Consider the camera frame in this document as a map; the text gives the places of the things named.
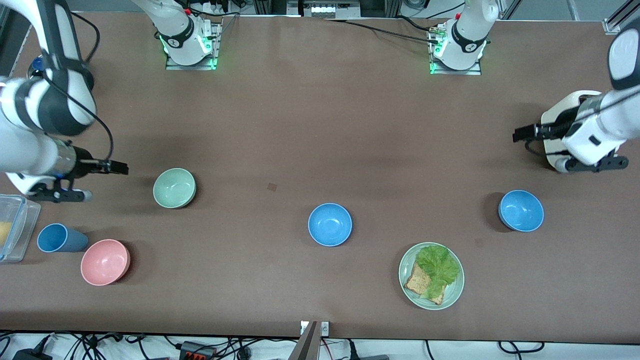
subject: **clear plastic container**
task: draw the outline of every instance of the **clear plastic container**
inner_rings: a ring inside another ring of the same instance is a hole
[[[0,264],[24,259],[40,204],[18,195],[0,194]]]

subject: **bowl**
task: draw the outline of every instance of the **bowl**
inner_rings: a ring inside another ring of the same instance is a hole
[[[104,286],[121,278],[130,263],[129,251],[121,242],[105,239],[91,245],[84,253],[80,273],[89,284]]]
[[[189,204],[196,195],[196,180],[183,168],[171,168],[158,176],[154,183],[154,199],[167,209]]]
[[[532,193],[513,190],[503,196],[498,206],[498,215],[510,229],[528,233],[542,225],[545,210]]]
[[[453,260],[456,261],[460,271],[458,272],[458,276],[456,280],[444,289],[444,298],[442,299],[442,304],[436,305],[434,302],[428,299],[420,299],[420,295],[414,293],[413,291],[404,287],[409,276],[411,276],[411,271],[413,270],[413,264],[415,264],[415,257],[425,247],[440,245],[451,253]],[[412,246],[409,250],[404,253],[404,256],[400,260],[400,267],[398,270],[398,278],[400,280],[400,287],[402,288],[403,293],[411,302],[413,302],[416,306],[421,307],[427,310],[442,310],[446,309],[449,306],[453,305],[458,299],[460,295],[462,295],[462,289],[465,287],[465,271],[462,269],[462,263],[460,263],[460,259],[449,249],[448,247],[433,242],[420,243]]]
[[[351,234],[353,223],[347,209],[327,202],[318,206],[309,216],[308,229],[311,237],[320,245],[338,246]]]

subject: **green bowl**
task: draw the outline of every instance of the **green bowl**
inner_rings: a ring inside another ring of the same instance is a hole
[[[406,297],[408,297],[409,300],[411,300],[411,302],[413,302],[415,305],[427,310],[442,310],[448,308],[449,306],[453,305],[453,303],[458,301],[460,295],[462,295],[462,289],[465,287],[465,272],[464,270],[462,270],[462,264],[460,263],[458,257],[448,247],[444,246],[451,253],[453,260],[455,260],[460,267],[460,272],[458,272],[458,277],[456,278],[456,280],[447,285],[447,287],[444,289],[444,299],[442,300],[441,305],[436,305],[434,302],[427,299],[420,299],[420,295],[404,287],[404,284],[406,284],[409,276],[411,276],[411,270],[413,269],[413,264],[415,263],[415,256],[420,252],[420,250],[422,250],[422,248],[433,245],[444,246],[439,243],[420,243],[407,250],[400,260],[398,278],[400,279],[400,287],[402,288],[402,291],[404,292]]]
[[[196,195],[196,180],[183,168],[171,168],[158,176],[154,184],[154,199],[167,209],[189,204]]]

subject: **bread slice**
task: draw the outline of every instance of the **bread slice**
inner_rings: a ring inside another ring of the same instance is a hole
[[[429,277],[429,275],[427,275],[427,273],[424,272],[424,270],[421,269],[417,263],[415,263],[413,264],[413,269],[411,270],[411,276],[409,276],[409,279],[406,280],[406,284],[404,284],[404,287],[418,295],[422,295],[425,291],[427,291],[430,283],[431,278]],[[442,293],[439,297],[429,300],[434,302],[436,305],[442,305],[445,287],[446,285],[442,286]]]

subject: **plate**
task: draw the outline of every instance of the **plate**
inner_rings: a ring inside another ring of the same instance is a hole
[[[444,299],[441,305],[436,305],[434,302],[428,299],[420,299],[420,295],[404,287],[404,284],[406,284],[407,279],[409,279],[409,276],[411,276],[411,270],[413,269],[413,264],[415,263],[416,255],[423,248],[434,246],[434,245],[440,245],[445,247],[449,251],[449,253],[451,253],[453,260],[455,260],[458,266],[460,267],[460,272],[458,272],[458,277],[456,278],[456,280],[451,284],[447,285],[447,287],[444,289]],[[462,289],[465,287],[465,271],[462,269],[462,264],[460,263],[460,260],[453,253],[453,251],[451,251],[451,249],[439,243],[431,243],[431,242],[420,243],[418,245],[412,246],[409,250],[407,250],[404,253],[404,256],[402,257],[402,259],[400,260],[400,267],[398,269],[398,278],[400,279],[400,287],[402,288],[402,291],[404,292],[406,297],[408,297],[409,300],[411,300],[411,302],[413,302],[416,306],[419,306],[427,310],[442,310],[453,305],[456,301],[458,301],[458,299],[460,298],[460,295],[462,294]]]

